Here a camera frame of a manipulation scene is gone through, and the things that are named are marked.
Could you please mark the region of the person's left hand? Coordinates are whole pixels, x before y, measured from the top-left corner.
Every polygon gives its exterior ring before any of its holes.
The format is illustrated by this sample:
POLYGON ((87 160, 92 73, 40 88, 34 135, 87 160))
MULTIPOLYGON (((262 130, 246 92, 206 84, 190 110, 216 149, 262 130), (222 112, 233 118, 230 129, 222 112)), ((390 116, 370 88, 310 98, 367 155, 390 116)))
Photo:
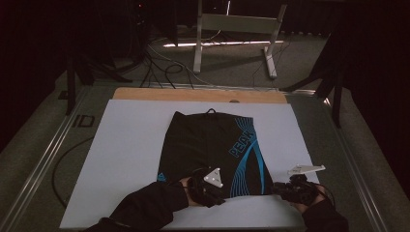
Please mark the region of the person's left hand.
POLYGON ((190 192, 189 192, 189 188, 188 188, 188 182, 191 179, 191 177, 186 177, 183 178, 181 180, 179 180, 179 182, 182 184, 183 189, 185 191, 186 197, 188 199, 189 202, 189 206, 200 206, 197 202, 193 201, 191 196, 190 196, 190 192))

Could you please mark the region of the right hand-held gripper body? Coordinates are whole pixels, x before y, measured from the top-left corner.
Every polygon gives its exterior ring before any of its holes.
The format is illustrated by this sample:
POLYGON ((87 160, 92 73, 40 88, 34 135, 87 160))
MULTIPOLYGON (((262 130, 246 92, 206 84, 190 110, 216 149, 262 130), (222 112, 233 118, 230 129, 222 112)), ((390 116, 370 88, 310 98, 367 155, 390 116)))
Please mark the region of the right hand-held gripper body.
POLYGON ((326 167, 324 165, 297 164, 288 171, 290 175, 289 182, 282 183, 278 186, 278 194, 283 200, 303 205, 311 205, 319 195, 319 190, 315 183, 308 181, 307 174, 325 169, 326 167))

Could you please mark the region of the white metal desk frame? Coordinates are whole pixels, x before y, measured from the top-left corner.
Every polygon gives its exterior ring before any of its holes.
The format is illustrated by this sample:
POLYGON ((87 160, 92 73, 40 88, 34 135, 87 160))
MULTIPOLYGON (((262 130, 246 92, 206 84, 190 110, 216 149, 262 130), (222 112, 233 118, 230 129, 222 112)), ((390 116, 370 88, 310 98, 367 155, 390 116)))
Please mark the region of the white metal desk frame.
POLYGON ((278 38, 287 5, 281 4, 276 17, 258 17, 229 14, 205 14, 203 12, 203 0, 197 2, 197 25, 196 45, 193 59, 193 72, 201 73, 202 63, 202 31, 230 31, 243 33, 270 34, 269 44, 264 47, 264 56, 267 65, 268 76, 272 79, 278 77, 274 61, 274 47, 278 38))

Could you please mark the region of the white board mat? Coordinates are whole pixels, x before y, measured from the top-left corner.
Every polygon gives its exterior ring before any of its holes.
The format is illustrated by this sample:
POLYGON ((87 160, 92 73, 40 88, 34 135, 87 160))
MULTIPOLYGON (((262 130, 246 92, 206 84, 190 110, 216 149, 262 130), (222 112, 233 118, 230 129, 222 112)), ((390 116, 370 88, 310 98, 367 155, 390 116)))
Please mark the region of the white board mat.
MULTIPOLYGON (((310 155, 291 105, 200 101, 111 100, 61 221, 84 229, 109 216, 129 193, 157 178, 164 135, 175 112, 215 109, 253 119, 259 147, 273 179, 288 180, 310 155)), ((301 215, 274 195, 243 196, 212 208, 188 207, 174 215, 170 230, 301 228, 301 215)))

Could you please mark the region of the black shorts with blue print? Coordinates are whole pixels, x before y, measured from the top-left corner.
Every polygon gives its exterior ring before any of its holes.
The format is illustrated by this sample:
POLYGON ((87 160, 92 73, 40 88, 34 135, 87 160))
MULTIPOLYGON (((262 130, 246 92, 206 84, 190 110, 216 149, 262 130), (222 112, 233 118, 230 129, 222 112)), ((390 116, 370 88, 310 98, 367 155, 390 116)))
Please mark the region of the black shorts with blue print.
POLYGON ((165 134, 157 180, 171 183, 197 170, 218 168, 222 196, 267 195, 273 180, 251 117, 209 109, 175 112, 165 134))

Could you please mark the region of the person's right hand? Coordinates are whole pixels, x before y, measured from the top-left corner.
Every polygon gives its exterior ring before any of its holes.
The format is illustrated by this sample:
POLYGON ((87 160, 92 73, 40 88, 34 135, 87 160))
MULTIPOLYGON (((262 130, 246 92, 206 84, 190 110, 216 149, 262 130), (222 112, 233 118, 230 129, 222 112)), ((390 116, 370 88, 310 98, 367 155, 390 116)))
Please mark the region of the person's right hand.
POLYGON ((323 201, 326 199, 326 191, 325 188, 319 185, 316 185, 316 188, 318 190, 318 195, 314 199, 314 201, 309 205, 304 205, 304 204, 299 204, 299 203, 293 203, 291 202, 290 205, 295 208, 299 213, 303 214, 307 209, 312 207, 313 205, 323 201))

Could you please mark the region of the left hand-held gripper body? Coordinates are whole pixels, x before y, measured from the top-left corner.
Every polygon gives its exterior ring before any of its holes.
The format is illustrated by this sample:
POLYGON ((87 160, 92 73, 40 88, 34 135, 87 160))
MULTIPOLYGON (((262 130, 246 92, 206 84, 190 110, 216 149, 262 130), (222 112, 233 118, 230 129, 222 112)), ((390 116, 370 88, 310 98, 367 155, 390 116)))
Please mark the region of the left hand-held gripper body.
POLYGON ((188 180, 188 192, 192 201, 208 208, 225 202, 222 197, 222 187, 218 167, 197 169, 188 180))

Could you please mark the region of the metal floor rail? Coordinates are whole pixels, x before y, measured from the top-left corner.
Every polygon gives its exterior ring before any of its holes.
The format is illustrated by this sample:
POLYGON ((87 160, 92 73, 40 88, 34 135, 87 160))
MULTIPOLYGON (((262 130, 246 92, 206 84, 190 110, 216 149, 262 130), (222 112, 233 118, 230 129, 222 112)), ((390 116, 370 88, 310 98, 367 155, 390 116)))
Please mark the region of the metal floor rail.
POLYGON ((285 95, 314 164, 326 166, 320 183, 334 195, 337 210, 348 218, 351 232, 389 232, 374 197, 354 160, 342 130, 332 117, 332 105, 311 91, 285 95))
POLYGON ((22 189, 19 191, 13 205, 0 222, 0 232, 14 232, 18 222, 25 213, 38 187, 42 183, 49 166, 52 164, 57 153, 59 152, 61 145, 71 129, 76 114, 90 90, 90 86, 82 87, 80 89, 78 95, 75 97, 75 104, 71 113, 64 117, 58 130, 54 133, 52 139, 48 143, 41 158, 26 179, 22 189))

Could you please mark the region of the black tripod stand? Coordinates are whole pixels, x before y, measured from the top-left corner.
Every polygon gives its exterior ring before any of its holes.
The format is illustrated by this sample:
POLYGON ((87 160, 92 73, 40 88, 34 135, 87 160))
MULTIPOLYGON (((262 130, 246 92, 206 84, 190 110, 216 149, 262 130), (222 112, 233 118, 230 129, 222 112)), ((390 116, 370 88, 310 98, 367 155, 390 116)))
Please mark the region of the black tripod stand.
POLYGON ((80 81, 85 85, 92 85, 95 81, 91 69, 106 74, 118 82, 131 83, 130 79, 126 79, 117 72, 107 68, 91 57, 78 53, 67 53, 67 109, 66 114, 70 115, 76 105, 76 91, 75 91, 75 76, 78 75, 80 81))
POLYGON ((313 65, 308 75, 301 81, 287 87, 281 87, 282 92, 294 92, 309 83, 320 79, 319 86, 314 91, 314 96, 318 99, 326 99, 331 92, 334 92, 332 103, 332 119, 335 125, 340 127, 339 112, 341 105, 342 80, 343 80, 343 59, 345 51, 343 42, 337 38, 337 33, 333 32, 328 37, 319 57, 313 65))

